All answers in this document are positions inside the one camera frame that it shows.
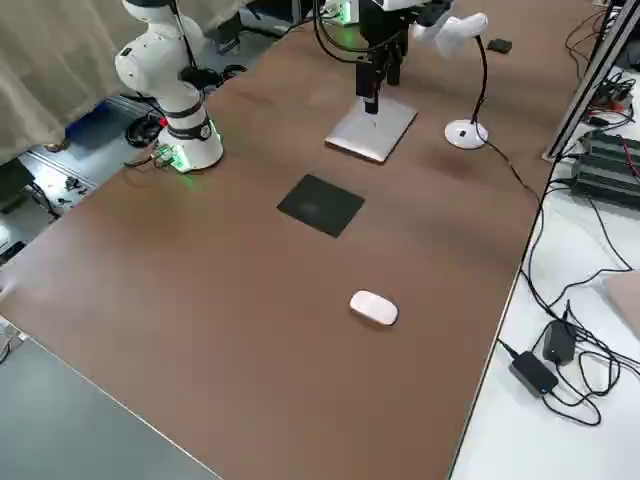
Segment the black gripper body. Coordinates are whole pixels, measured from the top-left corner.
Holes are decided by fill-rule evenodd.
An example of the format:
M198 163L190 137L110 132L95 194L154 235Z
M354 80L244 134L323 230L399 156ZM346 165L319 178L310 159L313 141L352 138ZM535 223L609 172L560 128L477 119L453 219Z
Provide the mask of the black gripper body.
M412 1L372 1L358 2L359 32L367 42L366 49L376 46L391 46L401 55L408 50L408 18L413 7Z

